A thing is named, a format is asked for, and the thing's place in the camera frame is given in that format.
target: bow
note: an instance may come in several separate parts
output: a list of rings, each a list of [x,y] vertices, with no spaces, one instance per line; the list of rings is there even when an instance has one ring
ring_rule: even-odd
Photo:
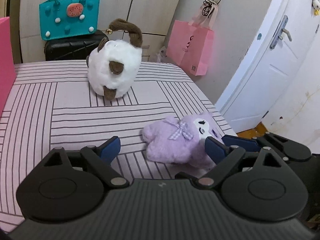
[[[188,125],[186,122],[173,123],[170,120],[166,119],[165,122],[174,125],[178,129],[168,138],[169,140],[176,140],[180,135],[183,135],[185,139],[190,141],[193,138],[193,135],[188,131]]]

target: purple stuffed animal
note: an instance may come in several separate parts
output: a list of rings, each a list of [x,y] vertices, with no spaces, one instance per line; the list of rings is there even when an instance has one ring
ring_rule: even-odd
[[[187,115],[181,121],[168,117],[143,128],[142,135],[149,144],[147,159],[160,163],[189,163],[206,169],[215,163],[204,151],[204,141],[212,136],[222,143],[212,113]]]

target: black suitcase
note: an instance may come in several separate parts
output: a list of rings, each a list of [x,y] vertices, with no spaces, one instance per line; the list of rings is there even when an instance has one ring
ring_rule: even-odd
[[[47,41],[44,46],[45,60],[86,59],[104,37],[106,35],[97,30],[94,34]]]

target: pink paper bag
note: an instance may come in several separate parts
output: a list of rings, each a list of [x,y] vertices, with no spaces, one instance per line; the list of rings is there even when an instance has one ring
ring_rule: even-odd
[[[212,14],[194,31],[192,41],[180,63],[186,73],[203,76],[207,73],[214,39],[213,24],[218,14],[218,5],[212,5]]]
[[[10,41],[9,17],[0,18],[0,116],[16,79]]]
[[[206,16],[202,15],[203,8],[204,5],[199,8],[198,13],[190,22],[174,21],[166,55],[178,66],[189,48],[195,30],[207,19]]]

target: bed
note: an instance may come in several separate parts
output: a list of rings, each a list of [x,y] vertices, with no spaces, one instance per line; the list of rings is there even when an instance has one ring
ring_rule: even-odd
[[[17,78],[0,119],[0,227],[9,232],[23,221],[15,199],[20,182],[56,146],[78,150],[116,135],[121,151],[111,166],[134,178],[170,179],[179,171],[199,177],[188,165],[145,160],[141,129],[169,115],[212,113],[219,132],[236,135],[214,105],[177,66],[142,62],[130,91],[106,101],[92,91],[85,61],[16,65]]]

